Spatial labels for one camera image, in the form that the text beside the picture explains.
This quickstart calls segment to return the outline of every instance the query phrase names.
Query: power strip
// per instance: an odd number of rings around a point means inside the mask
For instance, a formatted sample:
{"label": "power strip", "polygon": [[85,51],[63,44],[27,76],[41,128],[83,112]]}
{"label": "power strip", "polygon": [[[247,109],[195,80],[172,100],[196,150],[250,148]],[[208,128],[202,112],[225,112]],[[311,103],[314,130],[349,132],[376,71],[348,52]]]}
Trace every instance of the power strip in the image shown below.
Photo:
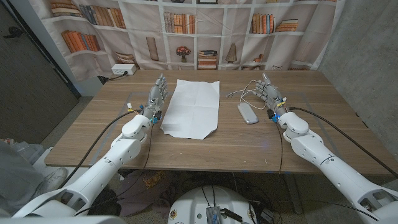
{"label": "power strip", "polygon": [[123,75],[124,72],[127,72],[128,75],[133,75],[136,70],[137,67],[134,64],[115,64],[112,67],[112,72],[115,75]]}

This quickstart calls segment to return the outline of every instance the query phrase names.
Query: white remote control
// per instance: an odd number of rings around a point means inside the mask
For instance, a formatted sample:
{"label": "white remote control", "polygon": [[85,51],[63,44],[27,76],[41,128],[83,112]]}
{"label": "white remote control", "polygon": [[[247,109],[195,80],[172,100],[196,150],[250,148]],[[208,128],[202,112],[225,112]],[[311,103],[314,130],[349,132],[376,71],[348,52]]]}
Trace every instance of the white remote control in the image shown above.
{"label": "white remote control", "polygon": [[238,105],[238,110],[241,112],[242,118],[246,124],[256,124],[259,122],[253,109],[247,103],[241,103]]}

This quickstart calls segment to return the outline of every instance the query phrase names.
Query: bookshelf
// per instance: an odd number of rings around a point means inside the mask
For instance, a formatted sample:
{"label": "bookshelf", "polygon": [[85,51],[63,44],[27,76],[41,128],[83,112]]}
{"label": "bookshelf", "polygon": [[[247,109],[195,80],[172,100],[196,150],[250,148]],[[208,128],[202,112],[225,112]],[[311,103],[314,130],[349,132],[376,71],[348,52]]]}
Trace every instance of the bookshelf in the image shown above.
{"label": "bookshelf", "polygon": [[[263,69],[271,70],[275,63],[281,64],[286,69],[291,65],[311,67],[315,59],[311,59],[311,62],[295,60],[296,57],[286,59],[282,58],[281,51],[294,52],[302,39],[316,38],[306,37],[305,31],[312,22],[310,20],[312,17],[308,15],[326,14],[331,17],[327,19],[333,22],[336,6],[336,2],[331,1],[298,0],[278,0],[277,3],[266,3],[267,0],[218,0],[219,3],[229,4],[198,4],[196,0],[185,0],[184,3],[174,3],[171,0],[72,0],[72,2],[77,6],[83,4],[118,8],[122,12],[127,29],[93,25],[84,17],[53,17],[49,0],[39,1],[33,6],[70,66],[75,62],[78,63],[78,59],[88,60],[88,65],[85,66],[94,68],[98,73],[109,72],[106,76],[111,74],[111,67],[116,63],[114,52],[133,54],[142,69],[197,69],[200,50],[216,50],[217,65],[220,70],[240,70],[245,66],[261,66]],[[165,12],[196,15],[197,33],[167,33]],[[250,28],[252,15],[255,13],[273,14],[276,24],[285,19],[298,19],[297,31],[252,34]],[[96,35],[101,50],[99,52],[81,50],[71,54],[60,35],[66,29]],[[158,61],[151,59],[146,37],[155,39]],[[231,44],[236,45],[237,61],[234,63],[226,61]],[[314,50],[320,53],[324,44],[315,45]],[[191,54],[187,55],[187,63],[182,63],[181,56],[175,54],[175,49],[181,45],[191,50]],[[259,54],[263,54],[264,58],[261,62],[254,62],[254,57],[258,57]]]}

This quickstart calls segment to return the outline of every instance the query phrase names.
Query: wooden table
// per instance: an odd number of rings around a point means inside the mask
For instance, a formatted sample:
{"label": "wooden table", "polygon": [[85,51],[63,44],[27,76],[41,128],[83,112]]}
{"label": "wooden table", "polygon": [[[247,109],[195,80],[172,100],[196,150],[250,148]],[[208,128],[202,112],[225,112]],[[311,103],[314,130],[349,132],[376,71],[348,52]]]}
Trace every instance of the wooden table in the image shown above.
{"label": "wooden table", "polygon": [[[160,124],[154,126],[152,137],[142,145],[139,155],[124,165],[127,169],[141,169],[152,138],[147,169],[212,170],[235,172],[277,172],[281,145],[276,125],[267,119],[266,110],[256,110],[260,122],[247,125],[238,109],[240,94],[226,98],[232,91],[242,90],[250,80],[262,79],[261,71],[226,70],[139,70],[134,76],[108,82],[79,115],[61,140],[45,159],[50,166],[76,166],[103,128],[119,114],[126,112],[125,104],[134,108],[145,104],[148,92],[160,73],[175,89],[177,79],[189,81],[220,81],[220,110],[218,128],[204,140],[180,139],[165,135]],[[398,163],[381,142],[355,115],[333,85],[316,71],[267,72],[271,82],[287,97],[287,106],[301,107],[316,112],[341,128],[368,151],[398,171]],[[262,107],[264,102],[254,95],[246,98]],[[167,110],[170,98],[165,102]],[[295,111],[318,133],[325,145],[362,174],[388,174],[363,151],[329,125]],[[88,166],[108,151],[112,140],[120,134],[123,124],[132,119],[128,115],[110,127],[109,134],[99,140],[87,160]],[[283,140],[283,172],[317,173],[314,165],[297,156],[290,144]]]}

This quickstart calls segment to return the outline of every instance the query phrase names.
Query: table leg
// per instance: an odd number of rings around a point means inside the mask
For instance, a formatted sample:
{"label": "table leg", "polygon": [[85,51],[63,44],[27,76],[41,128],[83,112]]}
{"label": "table leg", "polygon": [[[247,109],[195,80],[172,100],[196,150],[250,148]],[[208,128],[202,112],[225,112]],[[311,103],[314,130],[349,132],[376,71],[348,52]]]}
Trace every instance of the table leg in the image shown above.
{"label": "table leg", "polygon": [[299,190],[297,189],[296,180],[293,174],[285,174],[285,182],[287,189],[289,190],[290,199],[292,201],[293,211],[296,214],[303,213],[303,207],[300,200]]}

